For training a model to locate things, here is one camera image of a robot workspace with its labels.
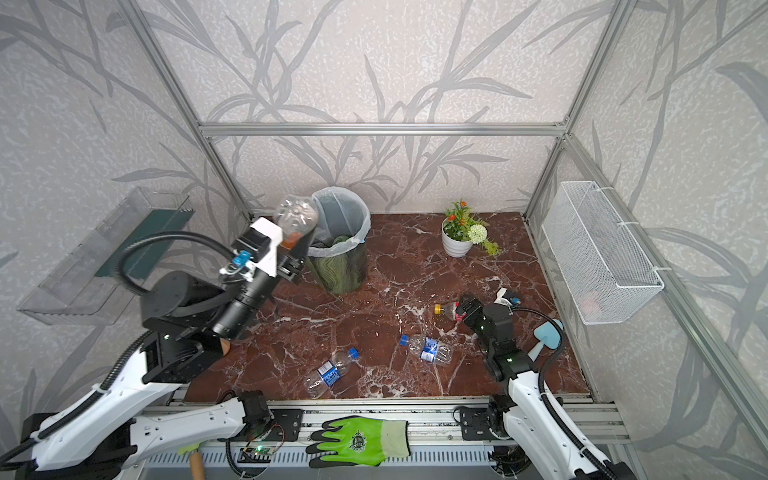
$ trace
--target glove logo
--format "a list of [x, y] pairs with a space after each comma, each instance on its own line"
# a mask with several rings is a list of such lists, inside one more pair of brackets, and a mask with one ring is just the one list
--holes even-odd
[[355, 435], [352, 436], [349, 447], [353, 452], [363, 453], [366, 450], [366, 443], [368, 443], [366, 436], [358, 429]]

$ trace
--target white flower pot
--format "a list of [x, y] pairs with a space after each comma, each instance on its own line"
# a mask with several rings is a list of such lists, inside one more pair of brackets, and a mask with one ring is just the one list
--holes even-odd
[[469, 249], [472, 248], [472, 242], [469, 240], [465, 242], [459, 242], [457, 240], [453, 240], [451, 237], [445, 234], [445, 231], [442, 229], [445, 226], [445, 222], [448, 221], [443, 220], [442, 225], [440, 226], [440, 233], [442, 234], [442, 247], [445, 249], [445, 252], [454, 258], [461, 258], [464, 255], [469, 252]]

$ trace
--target light blue shovel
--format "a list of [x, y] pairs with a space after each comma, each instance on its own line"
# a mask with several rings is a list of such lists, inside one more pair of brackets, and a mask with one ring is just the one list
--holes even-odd
[[[554, 321], [558, 323], [560, 328], [563, 328], [563, 322], [558, 319], [554, 319]], [[531, 361], [536, 361], [538, 354], [541, 353], [541, 349], [545, 346], [547, 346], [548, 349], [554, 350], [560, 345], [560, 333], [558, 333], [558, 331], [554, 329], [554, 326], [549, 322], [537, 327], [536, 330], [533, 331], [533, 334], [538, 338], [538, 343], [530, 352], [528, 352]]]

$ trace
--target marble surface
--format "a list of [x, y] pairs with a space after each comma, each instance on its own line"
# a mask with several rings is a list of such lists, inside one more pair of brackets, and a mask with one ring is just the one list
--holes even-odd
[[[393, 396], [465, 396], [500, 392], [483, 366], [472, 331], [463, 323], [432, 313], [434, 303], [447, 303], [472, 292], [484, 303], [501, 286], [515, 291], [522, 305], [557, 315], [544, 274], [520, 214], [484, 214], [489, 236], [504, 253], [491, 259], [473, 247], [454, 259], [442, 249], [439, 214], [373, 215], [368, 248], [368, 278], [356, 292], [335, 297], [304, 273], [299, 285], [281, 283], [275, 290], [277, 309], [267, 303], [252, 335], [233, 342], [231, 351], [198, 376], [187, 391], [188, 402], [214, 402], [227, 389], [261, 390], [268, 399], [309, 398], [302, 377], [325, 362], [334, 349], [359, 350], [358, 363], [323, 398]], [[518, 347], [532, 348], [533, 330], [541, 321], [516, 316]], [[402, 334], [425, 333], [454, 348], [447, 366], [436, 366], [408, 354]], [[551, 353], [544, 349], [537, 364]], [[587, 392], [568, 346], [546, 377], [555, 392]]]

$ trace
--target wall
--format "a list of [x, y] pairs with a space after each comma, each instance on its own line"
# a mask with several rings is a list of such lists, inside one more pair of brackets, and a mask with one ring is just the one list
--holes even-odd
[[[0, 5], [0, 450], [21, 421], [99, 381], [141, 331], [133, 302], [113, 326], [46, 326], [22, 299], [136, 186], [189, 193], [189, 230], [231, 237], [242, 220], [111, 2]], [[175, 243], [163, 265], [211, 274], [214, 255]]]
[[[407, 123], [562, 120], [613, 0], [140, 3], [206, 122]], [[376, 213], [522, 210], [552, 143], [217, 139], [254, 210], [340, 185]]]
[[[575, 133], [675, 273], [768, 392], [768, 4], [638, 2]], [[665, 302], [584, 326], [540, 225], [571, 341], [621, 408], [651, 478], [768, 478], [768, 461]]]

